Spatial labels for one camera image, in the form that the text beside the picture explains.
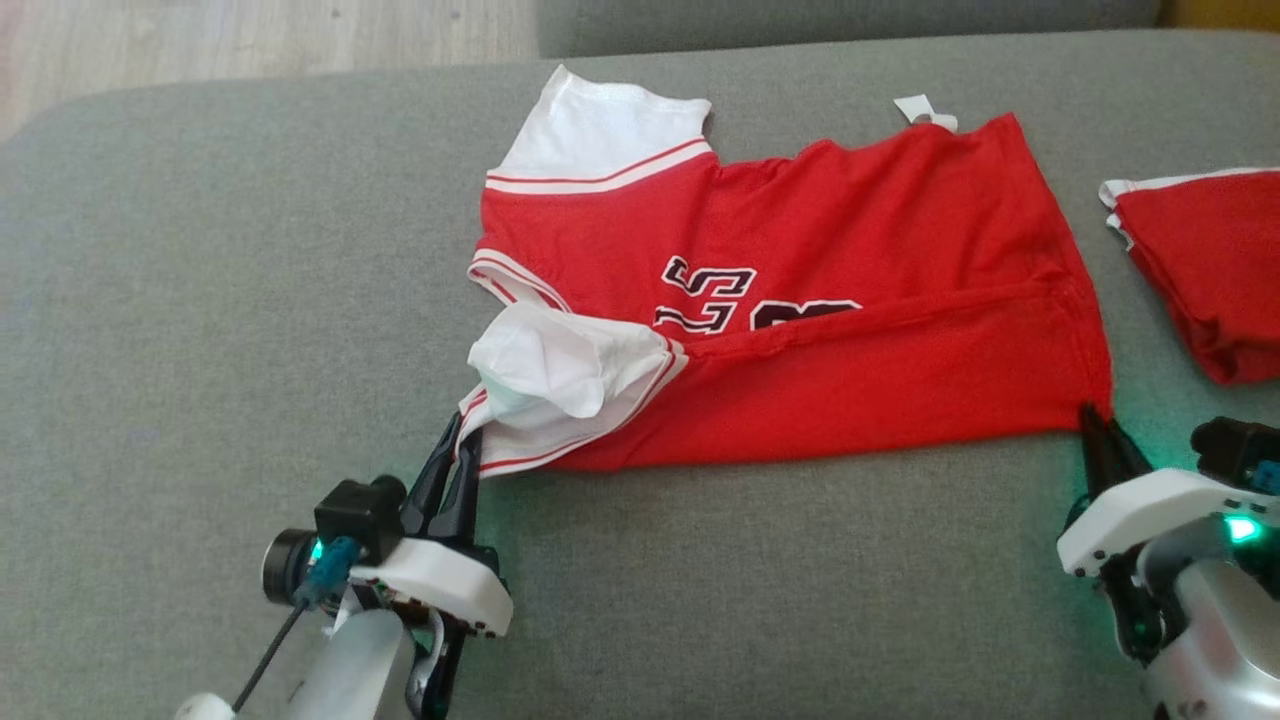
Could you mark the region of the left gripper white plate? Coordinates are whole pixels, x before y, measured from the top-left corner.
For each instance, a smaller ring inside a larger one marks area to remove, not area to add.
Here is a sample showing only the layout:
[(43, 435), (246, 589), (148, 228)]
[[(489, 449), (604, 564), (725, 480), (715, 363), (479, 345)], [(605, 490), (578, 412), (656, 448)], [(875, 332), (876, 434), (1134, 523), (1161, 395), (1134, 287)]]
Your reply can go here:
[(399, 520), (413, 539), (349, 575), (349, 625), (388, 637), (384, 687), (404, 720), (445, 720), (467, 639), (506, 637), (515, 615), (506, 582), (488, 565), (495, 553), (449, 548), (472, 546), (477, 524), (484, 430), (460, 443), (462, 424), (454, 413), (403, 502)]

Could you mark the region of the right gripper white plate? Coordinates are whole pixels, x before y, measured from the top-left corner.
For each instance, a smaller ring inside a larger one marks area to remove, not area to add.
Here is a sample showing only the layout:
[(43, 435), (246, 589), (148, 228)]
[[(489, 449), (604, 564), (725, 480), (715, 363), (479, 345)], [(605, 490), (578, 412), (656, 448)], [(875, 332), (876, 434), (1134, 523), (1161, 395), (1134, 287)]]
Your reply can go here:
[(1174, 597), (1183, 571), (1201, 561), (1233, 561), (1251, 539), (1251, 491), (1147, 459), (1116, 418), (1093, 404), (1079, 411), (1085, 464), (1084, 509), (1057, 538), (1062, 570), (1101, 587), (1115, 618), (1120, 652), (1153, 661), (1187, 628)]

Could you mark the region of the red basketball jersey white sleeves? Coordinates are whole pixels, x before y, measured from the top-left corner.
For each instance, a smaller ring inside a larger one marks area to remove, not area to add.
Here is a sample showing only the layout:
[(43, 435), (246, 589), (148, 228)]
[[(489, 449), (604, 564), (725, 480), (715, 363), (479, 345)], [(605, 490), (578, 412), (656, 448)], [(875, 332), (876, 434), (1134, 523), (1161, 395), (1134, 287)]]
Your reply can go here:
[(782, 462), (1114, 415), (1091, 275), (1019, 119), (724, 163), (705, 99), (558, 67), (486, 173), (454, 447), (479, 473)]

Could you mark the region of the large grey sofa seat cushion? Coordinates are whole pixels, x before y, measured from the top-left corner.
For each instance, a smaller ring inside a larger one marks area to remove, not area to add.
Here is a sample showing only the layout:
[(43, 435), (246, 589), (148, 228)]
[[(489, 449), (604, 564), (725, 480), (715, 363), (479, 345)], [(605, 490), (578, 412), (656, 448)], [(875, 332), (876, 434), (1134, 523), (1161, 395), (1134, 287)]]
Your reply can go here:
[[(553, 60), (82, 97), (0, 143), (0, 720), (233, 700), (287, 610), (273, 537), (346, 478), (419, 473), (498, 302), (477, 196)], [(1217, 386), (1100, 184), (1280, 165), (1280, 35), (1112, 31), (581, 58), (707, 97), (731, 161), (869, 143), (925, 94), (1018, 115), (1100, 296), (1117, 413), (1189, 468)], [(1079, 443), (488, 482), (515, 597), (449, 720), (1149, 720), (1055, 551)]]

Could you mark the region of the small grey sofa cushion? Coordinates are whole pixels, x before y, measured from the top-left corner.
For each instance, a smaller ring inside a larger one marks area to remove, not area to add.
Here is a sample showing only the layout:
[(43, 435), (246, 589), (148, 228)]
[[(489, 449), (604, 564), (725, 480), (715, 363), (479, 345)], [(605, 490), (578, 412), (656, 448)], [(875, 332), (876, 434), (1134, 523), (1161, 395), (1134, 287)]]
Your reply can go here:
[(1161, 0), (535, 0), (544, 58), (1156, 26)]

